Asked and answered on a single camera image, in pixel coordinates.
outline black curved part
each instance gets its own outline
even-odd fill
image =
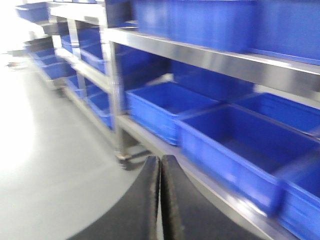
[[[261,239],[209,202],[172,155],[162,157],[161,214],[165,240]]]
[[[69,240],[156,240],[160,171],[159,159],[148,156],[124,196]]]

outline gray floor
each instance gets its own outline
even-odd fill
[[[63,240],[107,211],[139,174],[65,97],[29,69],[1,69],[0,240]]]

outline plastic crate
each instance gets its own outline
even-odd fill
[[[54,47],[52,37],[45,37],[24,42],[24,47],[28,53],[51,49]]]
[[[120,62],[119,71],[122,75],[129,75],[145,66],[166,61],[162,56],[131,47],[122,48],[121,52],[116,54],[116,58]]]
[[[76,71],[64,60],[56,56],[39,58],[39,66],[51,79],[58,79],[76,74]]]
[[[133,9],[138,31],[161,37],[170,37],[168,0],[134,0]]]
[[[171,62],[174,81],[184,88],[219,101],[231,101],[253,92],[254,84],[179,61]]]
[[[94,44],[81,48],[81,58],[86,63],[93,66],[95,69],[98,69],[100,72],[104,74],[108,74],[106,72],[105,65],[106,61],[103,59],[101,44]]]
[[[287,178],[279,213],[282,226],[302,240],[320,239],[320,161]]]
[[[90,96],[88,98],[88,104],[108,128],[114,129],[113,117],[109,105],[109,96],[107,93],[101,92]]]
[[[221,51],[247,52],[253,31],[253,0],[172,0],[171,39]]]
[[[100,33],[96,27],[80,30],[78,32],[79,46],[85,48],[91,45],[100,44]],[[72,45],[70,35],[64,35],[61,37],[61,44],[64,49],[67,49],[72,53]]]
[[[172,82],[127,91],[129,114],[166,142],[178,144],[176,119],[219,102]]]
[[[234,104],[320,137],[320,110],[270,93],[254,93]]]
[[[52,58],[55,55],[55,49],[47,48],[45,50],[33,52],[31,55],[34,59]]]
[[[320,3],[259,0],[251,51],[320,65]]]
[[[86,89],[86,94],[87,96],[92,96],[94,94],[102,92],[102,90],[94,85],[91,81],[89,81],[87,78],[84,78],[85,82],[85,89]],[[66,79],[66,84],[68,87],[74,91],[81,99],[85,97],[85,90],[79,88],[79,82],[78,82],[78,76],[77,75],[72,75],[69,76]]]
[[[33,23],[49,20],[46,2],[26,3],[15,9],[21,18]]]
[[[282,202],[283,181],[278,172],[319,147],[304,134],[230,105],[195,114],[178,124],[182,152],[269,216]]]

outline stainless steel shelf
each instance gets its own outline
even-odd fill
[[[47,84],[47,86],[52,89],[60,89],[65,85],[65,78],[60,77],[56,79],[51,79],[45,71],[38,67],[32,57],[28,57],[28,66],[38,73],[39,77]]]
[[[69,2],[48,2],[49,13],[53,16],[73,19],[93,25],[106,22],[104,7],[100,4],[79,4]]]
[[[110,4],[105,7],[105,1],[97,4],[80,4],[70,2],[48,2],[49,13],[52,16],[77,20],[101,27],[115,27],[132,19],[129,2]]]
[[[99,129],[99,131],[105,136],[108,142],[115,147],[115,133],[110,130],[88,107],[87,103],[81,100],[72,90],[68,87],[63,89],[65,95],[83,112],[87,118]]]
[[[239,195],[226,190],[201,172],[176,146],[164,142],[127,115],[116,119],[122,129],[143,144],[149,151],[161,157],[174,155],[183,170],[198,189],[222,212],[239,225],[263,237],[274,240],[296,240],[297,238],[281,227],[275,220],[259,213],[254,206]]]
[[[320,102],[320,66],[259,54],[218,51],[137,32],[107,30],[110,41]]]
[[[58,48],[55,52],[58,56],[64,58],[68,63],[70,63],[78,73],[90,79],[105,92],[109,94],[112,93],[110,85],[108,84],[110,83],[110,78],[107,75],[74,56],[64,48]]]

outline caster wheel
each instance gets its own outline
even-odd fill
[[[124,160],[124,159],[119,159],[117,158],[117,162],[120,164],[120,167],[123,170],[129,170],[129,161],[128,160]]]

